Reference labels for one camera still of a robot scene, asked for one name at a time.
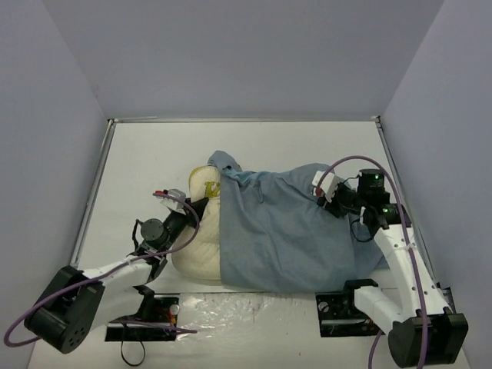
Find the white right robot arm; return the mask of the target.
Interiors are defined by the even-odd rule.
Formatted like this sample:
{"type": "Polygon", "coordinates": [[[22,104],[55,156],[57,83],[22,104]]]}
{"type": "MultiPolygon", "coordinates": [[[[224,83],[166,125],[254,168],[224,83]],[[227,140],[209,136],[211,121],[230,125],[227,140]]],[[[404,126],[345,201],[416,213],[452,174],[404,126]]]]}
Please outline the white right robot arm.
{"type": "Polygon", "coordinates": [[[381,250],[397,286],[400,303],[384,294],[375,281],[346,282],[342,311],[365,314],[387,337],[394,363],[400,368],[452,364],[468,332],[433,281],[414,243],[414,229],[401,201],[385,189],[383,169],[363,169],[352,189],[343,178],[326,171],[314,182],[319,205],[337,218],[350,214],[369,231],[381,250]]]}

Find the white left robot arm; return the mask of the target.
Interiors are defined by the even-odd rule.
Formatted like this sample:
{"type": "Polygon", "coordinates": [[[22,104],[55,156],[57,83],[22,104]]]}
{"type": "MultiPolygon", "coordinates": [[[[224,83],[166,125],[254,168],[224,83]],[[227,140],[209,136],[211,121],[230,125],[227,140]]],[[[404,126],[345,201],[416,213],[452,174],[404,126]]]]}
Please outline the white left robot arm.
{"type": "Polygon", "coordinates": [[[158,192],[168,201],[169,215],[163,221],[136,221],[135,249],[122,261],[103,267],[79,270],[61,268],[32,309],[21,321],[39,340],[63,354],[71,353],[88,333],[106,324],[143,325],[152,330],[173,331],[174,324],[162,324],[158,299],[149,284],[160,276],[168,255],[188,246],[193,237],[177,244],[190,228],[197,233],[208,199],[192,201],[158,192]]]}

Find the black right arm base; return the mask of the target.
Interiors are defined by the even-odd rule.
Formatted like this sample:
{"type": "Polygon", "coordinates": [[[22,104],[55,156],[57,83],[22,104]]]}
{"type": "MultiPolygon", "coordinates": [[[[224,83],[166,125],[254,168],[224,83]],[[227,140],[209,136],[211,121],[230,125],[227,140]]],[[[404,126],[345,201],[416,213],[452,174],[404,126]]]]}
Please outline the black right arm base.
{"type": "Polygon", "coordinates": [[[379,287],[372,279],[347,281],[341,291],[316,293],[321,337],[370,337],[380,328],[354,303],[354,292],[362,287],[379,287]]]}

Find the blue striped pillowcase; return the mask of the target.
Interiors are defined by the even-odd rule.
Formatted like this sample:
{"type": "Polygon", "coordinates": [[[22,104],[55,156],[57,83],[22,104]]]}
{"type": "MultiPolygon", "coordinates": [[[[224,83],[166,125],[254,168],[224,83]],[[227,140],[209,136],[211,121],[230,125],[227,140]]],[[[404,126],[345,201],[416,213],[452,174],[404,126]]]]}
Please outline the blue striped pillowcase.
{"type": "Polygon", "coordinates": [[[317,205],[312,181],[326,165],[244,171],[224,151],[208,159],[220,173],[220,274],[233,288],[277,293],[339,291],[387,262],[355,217],[317,205]]]}

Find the cream yellow quilted pillow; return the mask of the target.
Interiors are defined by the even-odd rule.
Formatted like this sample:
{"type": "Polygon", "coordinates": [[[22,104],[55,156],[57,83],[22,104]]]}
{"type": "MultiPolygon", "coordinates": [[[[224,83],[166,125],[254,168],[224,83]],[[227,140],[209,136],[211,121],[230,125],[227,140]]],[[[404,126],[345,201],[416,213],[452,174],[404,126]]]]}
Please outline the cream yellow quilted pillow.
{"type": "Polygon", "coordinates": [[[193,202],[207,198],[208,203],[194,240],[171,254],[174,268],[188,278],[203,281],[220,281],[220,190],[221,176],[211,165],[194,169],[188,179],[189,194],[193,202]]]}

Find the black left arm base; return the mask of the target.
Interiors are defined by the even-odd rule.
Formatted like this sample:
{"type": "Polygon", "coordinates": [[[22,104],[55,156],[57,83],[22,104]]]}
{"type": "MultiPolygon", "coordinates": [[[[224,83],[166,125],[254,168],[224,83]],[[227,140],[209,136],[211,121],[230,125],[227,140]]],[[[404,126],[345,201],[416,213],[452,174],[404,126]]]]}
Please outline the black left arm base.
{"type": "MultiPolygon", "coordinates": [[[[180,310],[180,298],[176,294],[156,294],[152,299],[145,298],[143,307],[123,321],[143,321],[161,326],[177,326],[180,310]]],[[[171,342],[178,334],[159,327],[150,327],[135,323],[109,324],[105,331],[105,342],[171,342]]]]}

